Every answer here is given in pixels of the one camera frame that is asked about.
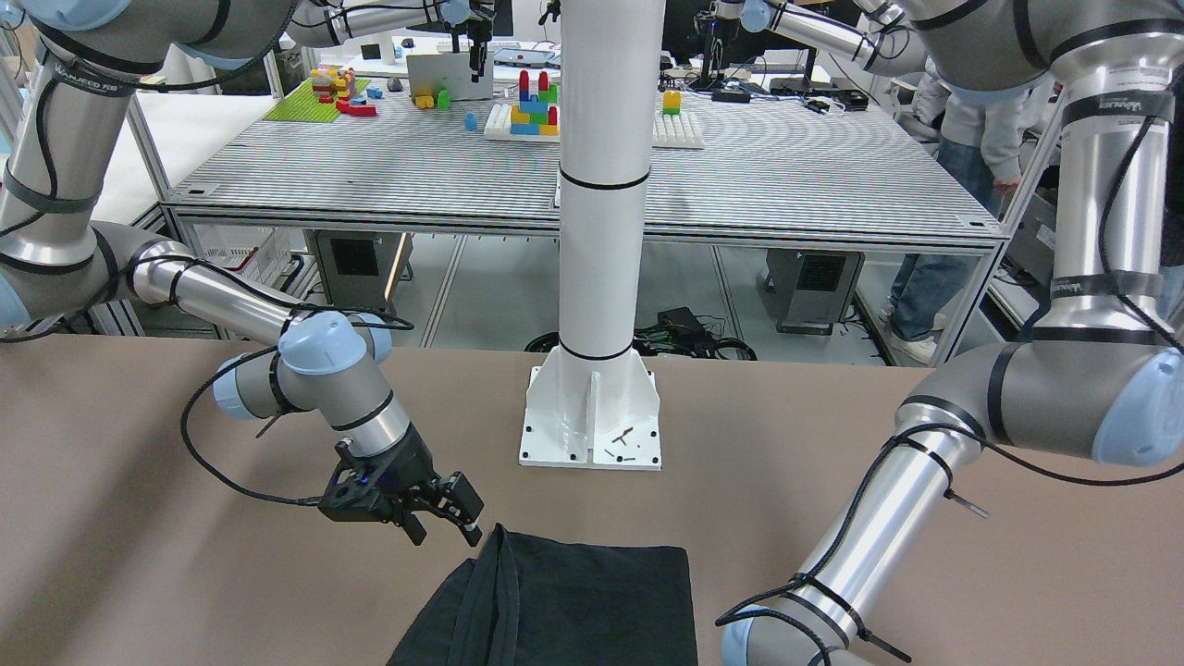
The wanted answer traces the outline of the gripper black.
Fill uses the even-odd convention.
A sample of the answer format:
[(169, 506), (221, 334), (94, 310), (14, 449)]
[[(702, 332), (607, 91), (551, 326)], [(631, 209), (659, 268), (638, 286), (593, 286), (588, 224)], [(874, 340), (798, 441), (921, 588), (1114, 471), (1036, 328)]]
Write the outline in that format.
[(416, 547), (426, 540), (426, 529), (414, 513), (417, 511), (435, 511), (436, 515), (452, 521), (469, 547), (477, 547), (483, 536), (478, 520), (485, 502), (465, 473), (457, 470), (440, 479), (416, 430), (408, 431), (390, 450), (372, 456), (354, 454), (350, 444), (350, 438), (343, 438), (335, 446), (337, 465), (350, 468), (394, 502), (395, 519)]

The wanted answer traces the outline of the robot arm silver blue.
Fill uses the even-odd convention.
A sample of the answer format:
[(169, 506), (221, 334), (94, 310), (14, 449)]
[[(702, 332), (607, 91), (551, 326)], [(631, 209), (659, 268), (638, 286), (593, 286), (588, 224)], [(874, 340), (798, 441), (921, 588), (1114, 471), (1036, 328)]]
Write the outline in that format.
[(716, 620), (727, 665), (856, 665), (851, 641), (877, 641), (864, 615), (929, 510), (955, 500), (960, 465), (985, 448), (1160, 465), (1180, 444), (1180, 348), (1156, 314), (1180, 2), (871, 1), (876, 36), (785, 1), (715, 9), (876, 73), (931, 59), (976, 103), (1044, 75), (1063, 84), (1050, 310), (1032, 341), (978, 347), (926, 376), (799, 574)]
[(41, 75), (4, 167), (4, 328), (135, 297), (176, 306), (264, 345), (206, 383), (226, 414), (275, 420), (318, 412), (337, 434), (321, 497), (337, 521), (395, 525), (420, 544), (427, 512), (481, 539), (483, 502), (448, 476), (397, 401), (380, 364), (407, 324), (332, 309), (237, 277), (165, 236), (94, 220), (137, 85), (170, 47), (233, 68), (266, 55), (314, 1), (14, 1), (41, 34)]

